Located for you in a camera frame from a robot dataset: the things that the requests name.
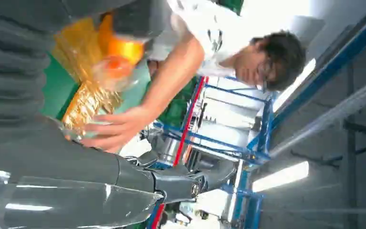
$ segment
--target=metal bracket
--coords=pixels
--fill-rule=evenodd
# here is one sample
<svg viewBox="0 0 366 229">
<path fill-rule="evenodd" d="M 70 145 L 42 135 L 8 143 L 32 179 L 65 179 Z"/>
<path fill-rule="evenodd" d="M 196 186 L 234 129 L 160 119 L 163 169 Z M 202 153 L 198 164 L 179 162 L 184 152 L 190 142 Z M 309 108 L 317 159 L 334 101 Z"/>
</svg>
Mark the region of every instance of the metal bracket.
<svg viewBox="0 0 366 229">
<path fill-rule="evenodd" d="M 366 126 L 365 125 L 360 125 L 360 124 L 356 124 L 356 123 L 351 123 L 351 122 L 345 121 L 343 123 L 343 127 L 346 130 L 352 130 L 352 131 L 356 131 L 356 132 L 360 132 L 360 133 L 366 134 Z"/>
</svg>

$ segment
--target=glasses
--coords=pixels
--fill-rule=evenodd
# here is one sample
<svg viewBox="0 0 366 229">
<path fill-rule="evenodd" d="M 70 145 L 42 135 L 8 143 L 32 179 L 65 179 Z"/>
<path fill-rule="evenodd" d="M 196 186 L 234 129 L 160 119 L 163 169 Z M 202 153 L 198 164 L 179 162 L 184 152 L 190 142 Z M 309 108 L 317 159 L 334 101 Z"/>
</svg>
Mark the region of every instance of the glasses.
<svg viewBox="0 0 366 229">
<path fill-rule="evenodd" d="M 269 75 L 272 73 L 272 71 L 273 71 L 273 61 L 270 59 L 267 59 L 266 61 L 260 63 L 257 66 L 257 74 L 263 80 L 262 85 L 258 86 L 257 88 L 259 90 L 263 91 L 263 93 L 265 93 L 267 91 L 268 78 L 269 78 Z"/>
</svg>

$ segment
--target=man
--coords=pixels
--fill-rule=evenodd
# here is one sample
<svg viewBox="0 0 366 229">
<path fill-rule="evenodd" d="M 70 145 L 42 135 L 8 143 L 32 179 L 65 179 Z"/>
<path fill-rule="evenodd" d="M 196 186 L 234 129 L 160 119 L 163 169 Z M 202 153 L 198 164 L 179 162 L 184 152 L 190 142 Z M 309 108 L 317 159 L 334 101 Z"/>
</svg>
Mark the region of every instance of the man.
<svg viewBox="0 0 366 229">
<path fill-rule="evenodd" d="M 108 125 L 87 125 L 101 135 L 85 139 L 86 146 L 116 152 L 154 121 L 173 97 L 196 74 L 236 75 L 247 85 L 281 91 L 291 85 L 305 65 L 300 41 L 285 31 L 263 28 L 234 12 L 205 0 L 168 0 L 172 27 L 180 36 L 157 70 L 151 87 L 138 107 L 120 115 L 98 116 Z"/>
</svg>

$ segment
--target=green surface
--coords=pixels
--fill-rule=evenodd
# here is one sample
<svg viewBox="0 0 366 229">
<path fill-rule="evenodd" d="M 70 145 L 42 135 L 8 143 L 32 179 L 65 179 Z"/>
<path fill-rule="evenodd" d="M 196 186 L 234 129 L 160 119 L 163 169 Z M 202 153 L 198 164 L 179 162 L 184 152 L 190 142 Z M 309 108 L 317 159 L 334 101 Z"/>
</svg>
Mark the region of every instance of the green surface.
<svg viewBox="0 0 366 229">
<path fill-rule="evenodd" d="M 240 15 L 244 0 L 219 0 L 219 4 Z"/>
<path fill-rule="evenodd" d="M 197 78 L 194 77 L 169 103 L 168 107 L 158 117 L 163 124 L 180 128 L 187 113 L 187 103 L 190 101 L 195 87 Z"/>
<path fill-rule="evenodd" d="M 41 112 L 52 118 L 62 119 L 79 85 L 51 55 L 51 64 L 44 71 L 47 83 L 43 88 L 44 107 Z"/>
</svg>

